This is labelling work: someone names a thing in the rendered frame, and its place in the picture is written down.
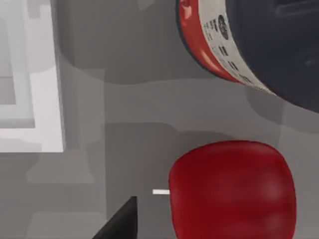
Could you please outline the red and white can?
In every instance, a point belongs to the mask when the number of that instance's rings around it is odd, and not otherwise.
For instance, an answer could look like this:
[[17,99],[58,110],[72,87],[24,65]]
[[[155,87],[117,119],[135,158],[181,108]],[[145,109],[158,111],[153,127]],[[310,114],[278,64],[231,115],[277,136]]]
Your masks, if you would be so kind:
[[175,0],[175,16],[203,69],[319,113],[319,0]]

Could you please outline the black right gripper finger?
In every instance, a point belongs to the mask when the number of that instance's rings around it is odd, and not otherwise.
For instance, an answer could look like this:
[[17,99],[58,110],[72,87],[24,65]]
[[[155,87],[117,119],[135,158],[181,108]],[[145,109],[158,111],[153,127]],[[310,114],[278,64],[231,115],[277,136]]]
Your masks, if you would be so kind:
[[138,201],[130,197],[92,239],[137,239]]

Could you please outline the red apple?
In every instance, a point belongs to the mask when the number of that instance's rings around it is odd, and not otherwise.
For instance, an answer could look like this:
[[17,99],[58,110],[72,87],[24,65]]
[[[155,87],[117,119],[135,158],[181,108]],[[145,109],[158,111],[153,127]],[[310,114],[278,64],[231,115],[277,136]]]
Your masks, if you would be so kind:
[[294,180],[272,146],[247,140],[195,148],[168,174],[176,239],[293,239]]

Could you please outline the white sink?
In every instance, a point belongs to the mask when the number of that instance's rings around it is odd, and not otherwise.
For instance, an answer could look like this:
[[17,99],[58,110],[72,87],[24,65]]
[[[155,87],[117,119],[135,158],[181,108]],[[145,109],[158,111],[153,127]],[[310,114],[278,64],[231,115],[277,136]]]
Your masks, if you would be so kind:
[[63,152],[56,0],[0,0],[0,153]]

